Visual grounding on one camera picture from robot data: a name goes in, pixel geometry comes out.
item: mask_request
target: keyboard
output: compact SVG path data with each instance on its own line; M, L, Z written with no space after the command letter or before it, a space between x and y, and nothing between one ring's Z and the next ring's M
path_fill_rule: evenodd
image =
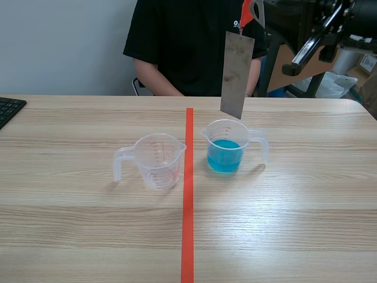
M17 100L0 97L0 130L5 126L24 106L25 100Z

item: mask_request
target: cardboard box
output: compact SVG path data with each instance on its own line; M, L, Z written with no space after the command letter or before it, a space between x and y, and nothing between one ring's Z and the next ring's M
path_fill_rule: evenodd
M369 76L363 70L361 70L359 66L356 66L355 68L349 70L347 72L347 76L357 78L358 82L356 83L356 86L359 88L361 88L369 79Z
M357 66L369 76L377 70L377 57L370 54L362 54Z
M277 90L280 87L285 87L289 84L302 81L305 78L313 77L314 75L330 71L335 65L336 59L338 58L340 52L338 51L332 63L325 63L319 61L319 53L322 48L323 47L317 50L312 59L310 59L308 64L302 70L301 74L295 77L291 77L289 75L284 75L282 73L282 68L284 64L290 64L295 55L287 45L280 46L267 92L269 93L270 91Z
M374 71L360 91L363 106L377 119L377 71Z

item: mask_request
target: person's arm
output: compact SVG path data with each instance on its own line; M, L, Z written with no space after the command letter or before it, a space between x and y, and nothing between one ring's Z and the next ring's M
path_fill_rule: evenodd
M137 78L155 96L183 96L166 78L159 72L156 65L134 59Z
M123 54L134 59L137 78L155 96L183 96L159 72L163 16L159 0L138 0Z
M247 81L246 94L251 96L254 92L255 86L258 83L260 75L260 67L262 65L262 58L252 59L249 72L249 80Z

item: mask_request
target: chair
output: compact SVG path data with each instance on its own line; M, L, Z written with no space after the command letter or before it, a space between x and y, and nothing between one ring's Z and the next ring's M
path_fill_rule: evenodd
M133 80L132 80L132 87L134 88L134 91L135 91L135 95L136 96L139 96L139 92L137 91L137 88L136 88L136 85L135 85L135 83L138 81L138 84L139 84L139 87L140 88L145 88L145 86L144 86L144 84L142 84L139 80L138 80L138 78L134 78Z

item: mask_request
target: metal plate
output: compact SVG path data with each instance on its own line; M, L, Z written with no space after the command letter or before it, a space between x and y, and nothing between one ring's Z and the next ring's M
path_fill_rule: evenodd
M241 119L254 39L226 32L220 110Z

